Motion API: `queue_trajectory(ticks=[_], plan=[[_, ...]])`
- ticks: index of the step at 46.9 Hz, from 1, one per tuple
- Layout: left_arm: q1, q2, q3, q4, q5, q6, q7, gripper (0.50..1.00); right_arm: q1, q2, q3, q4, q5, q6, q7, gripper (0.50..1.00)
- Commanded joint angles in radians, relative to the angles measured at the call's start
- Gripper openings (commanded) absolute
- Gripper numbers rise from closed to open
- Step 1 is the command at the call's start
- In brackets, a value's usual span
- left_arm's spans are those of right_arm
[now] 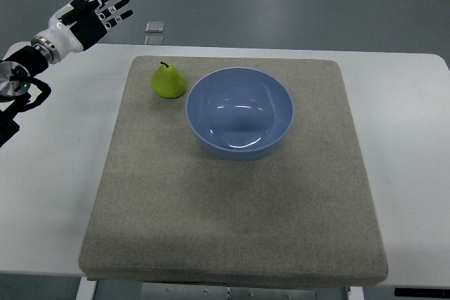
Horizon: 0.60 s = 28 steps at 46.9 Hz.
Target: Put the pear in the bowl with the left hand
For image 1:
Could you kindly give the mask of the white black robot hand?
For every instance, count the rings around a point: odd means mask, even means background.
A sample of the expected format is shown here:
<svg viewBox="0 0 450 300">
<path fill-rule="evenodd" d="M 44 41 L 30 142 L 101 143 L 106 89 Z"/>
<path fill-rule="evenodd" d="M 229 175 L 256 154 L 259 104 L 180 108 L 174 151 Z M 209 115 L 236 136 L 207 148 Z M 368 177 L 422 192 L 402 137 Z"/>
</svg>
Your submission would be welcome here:
<svg viewBox="0 0 450 300">
<path fill-rule="evenodd" d="M 129 0 L 72 0 L 49 19 L 48 28 L 37 33 L 31 46 L 56 64 L 71 53 L 86 51 L 112 28 L 132 16 Z"/>
</svg>

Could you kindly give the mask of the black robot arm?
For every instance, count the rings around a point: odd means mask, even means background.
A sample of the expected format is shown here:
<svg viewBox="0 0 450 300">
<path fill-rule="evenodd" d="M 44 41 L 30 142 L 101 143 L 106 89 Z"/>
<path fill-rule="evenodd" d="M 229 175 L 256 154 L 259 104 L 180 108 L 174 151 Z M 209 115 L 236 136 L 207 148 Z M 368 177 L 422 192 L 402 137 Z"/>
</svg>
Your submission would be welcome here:
<svg viewBox="0 0 450 300">
<path fill-rule="evenodd" d="M 51 87 L 36 76 L 49 67 L 50 53 L 41 46 L 24 46 L 1 61 L 1 102 L 10 105 L 1 111 L 1 144 L 20 130 L 17 114 L 40 106 Z"/>
</svg>

